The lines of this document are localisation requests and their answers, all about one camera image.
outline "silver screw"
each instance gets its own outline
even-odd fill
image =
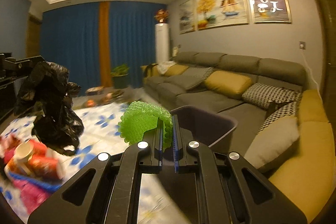
[[[107,154],[107,153],[100,153],[99,155],[98,155],[98,160],[100,160],[100,161],[105,161],[105,160],[107,160],[109,158],[109,154]]]
[[[191,142],[189,143],[189,146],[192,147],[192,148],[197,148],[197,147],[200,146],[200,143],[197,142],[197,141],[191,141]]]
[[[144,148],[146,148],[147,146],[148,146],[148,143],[147,143],[147,142],[142,141],[142,142],[139,142],[139,143],[138,143],[138,147],[141,148],[141,149],[144,149]]]
[[[238,160],[239,159],[239,154],[237,152],[231,152],[229,154],[230,159],[232,160]]]

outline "plant pot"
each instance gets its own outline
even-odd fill
[[[129,85],[129,74],[112,76],[112,80],[115,89],[125,89]]]

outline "yellow tree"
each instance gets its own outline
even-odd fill
[[[216,0],[199,0],[197,4],[197,13],[203,13],[204,19],[207,18],[207,12],[211,11],[216,5]]]

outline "wall outlet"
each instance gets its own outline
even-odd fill
[[[300,49],[305,50],[306,49],[306,42],[300,41]]]

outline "white power cord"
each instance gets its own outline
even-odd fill
[[[312,79],[313,82],[316,84],[317,92],[318,92],[318,94],[319,94],[319,97],[320,97],[321,101],[323,102],[323,100],[322,100],[322,96],[321,96],[321,93],[320,93],[320,86],[319,86],[319,84],[316,82],[316,80],[315,80],[315,78],[314,78],[314,76],[313,76],[313,70],[312,70],[311,67],[308,65],[308,62],[307,62],[307,60],[306,60],[306,57],[305,57],[305,54],[304,54],[303,51],[304,51],[304,49],[301,49],[301,54],[302,54],[302,57],[303,57],[303,61],[304,61],[305,65],[306,65],[306,67],[307,67],[308,70],[309,70],[311,79]]]

